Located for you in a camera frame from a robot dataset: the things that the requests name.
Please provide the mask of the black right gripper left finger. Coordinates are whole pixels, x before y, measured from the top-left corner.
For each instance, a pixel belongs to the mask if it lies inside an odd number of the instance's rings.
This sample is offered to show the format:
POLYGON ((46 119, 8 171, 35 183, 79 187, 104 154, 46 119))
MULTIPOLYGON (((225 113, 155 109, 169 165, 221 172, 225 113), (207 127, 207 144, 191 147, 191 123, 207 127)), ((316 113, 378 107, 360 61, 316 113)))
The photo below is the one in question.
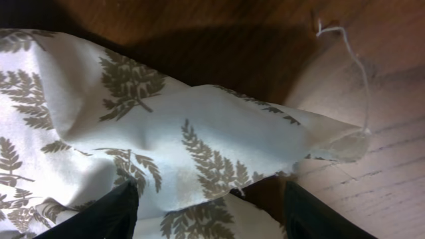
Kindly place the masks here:
POLYGON ((127 180, 86 210, 35 239, 132 239, 139 196, 135 180, 127 180))

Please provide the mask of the white fern print garment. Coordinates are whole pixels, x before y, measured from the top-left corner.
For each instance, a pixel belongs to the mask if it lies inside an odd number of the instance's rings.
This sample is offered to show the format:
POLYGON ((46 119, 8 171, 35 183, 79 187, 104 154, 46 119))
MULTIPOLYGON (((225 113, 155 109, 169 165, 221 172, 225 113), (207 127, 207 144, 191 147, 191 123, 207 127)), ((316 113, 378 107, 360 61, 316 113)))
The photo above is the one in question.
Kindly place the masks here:
POLYGON ((35 238, 127 180, 133 238, 288 238, 244 189, 302 159, 351 163, 366 127, 190 87, 90 41, 1 30, 1 237, 35 238))

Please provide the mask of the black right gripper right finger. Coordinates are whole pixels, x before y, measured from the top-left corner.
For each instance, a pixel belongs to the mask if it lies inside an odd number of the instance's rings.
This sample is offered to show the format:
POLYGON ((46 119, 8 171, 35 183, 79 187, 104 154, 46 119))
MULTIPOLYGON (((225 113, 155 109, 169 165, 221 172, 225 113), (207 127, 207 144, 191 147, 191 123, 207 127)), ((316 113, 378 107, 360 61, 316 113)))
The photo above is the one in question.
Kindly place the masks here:
POLYGON ((284 214, 289 239, 376 239, 293 181, 286 183, 284 214))

